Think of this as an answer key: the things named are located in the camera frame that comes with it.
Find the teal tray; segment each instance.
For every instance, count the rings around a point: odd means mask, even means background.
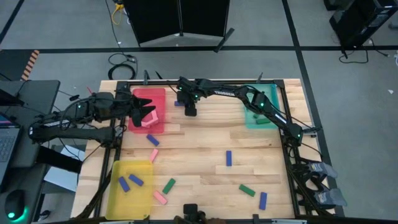
[[[257,88],[259,91],[263,91],[271,103],[279,109],[279,101],[278,94],[276,92],[275,84],[250,84],[254,88]],[[253,94],[248,93],[248,98],[251,102],[253,99]],[[254,113],[248,110],[246,107],[244,108],[244,123],[249,129],[277,129],[277,126],[274,123],[268,124],[256,124],[256,118],[253,118]],[[265,118],[264,115],[260,115],[258,119]]]

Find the laptop keyboard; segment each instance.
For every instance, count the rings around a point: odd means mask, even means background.
[[[6,162],[14,145],[14,136],[0,136],[0,162]]]

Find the white paper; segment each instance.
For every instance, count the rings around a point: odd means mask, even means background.
[[[85,158],[85,152],[71,146],[67,146],[67,148],[70,152],[78,156],[81,161],[83,161],[83,159]],[[61,154],[76,159],[76,157],[72,155],[70,152],[68,152],[65,148],[63,148]],[[76,192],[77,173],[60,169],[58,167],[51,167],[50,170],[45,175],[44,180],[53,183],[55,185],[58,185],[60,187],[63,187],[65,189]]]

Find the pink tray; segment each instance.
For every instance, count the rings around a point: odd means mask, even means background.
[[[129,130],[137,134],[162,134],[164,132],[164,121],[166,112],[166,90],[164,88],[136,88],[132,94],[139,98],[151,99],[152,102],[146,106],[156,106],[156,114],[159,122],[150,128],[135,127],[129,119]],[[143,121],[150,121],[152,115],[148,114]]]

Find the computer screen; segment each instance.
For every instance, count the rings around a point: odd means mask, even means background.
[[[12,125],[12,122],[9,121],[5,116],[0,114],[0,127],[6,127]]]

